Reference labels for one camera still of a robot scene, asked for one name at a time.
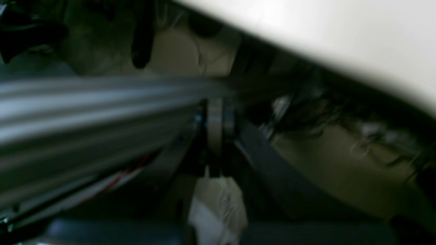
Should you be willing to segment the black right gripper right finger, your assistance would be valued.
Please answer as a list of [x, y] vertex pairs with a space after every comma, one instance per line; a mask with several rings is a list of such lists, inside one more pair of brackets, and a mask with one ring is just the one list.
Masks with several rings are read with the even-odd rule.
[[386, 223], [321, 190], [232, 104], [223, 106], [223, 171], [243, 192], [242, 245], [398, 245]]

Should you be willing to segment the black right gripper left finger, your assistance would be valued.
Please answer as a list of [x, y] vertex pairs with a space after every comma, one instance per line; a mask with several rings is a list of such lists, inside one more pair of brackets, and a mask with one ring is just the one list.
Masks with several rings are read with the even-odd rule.
[[190, 201], [171, 190], [183, 173], [217, 177], [222, 171], [224, 100], [211, 99], [150, 164], [121, 188], [85, 205], [86, 213], [54, 219], [39, 245], [191, 245], [195, 229], [183, 221]]

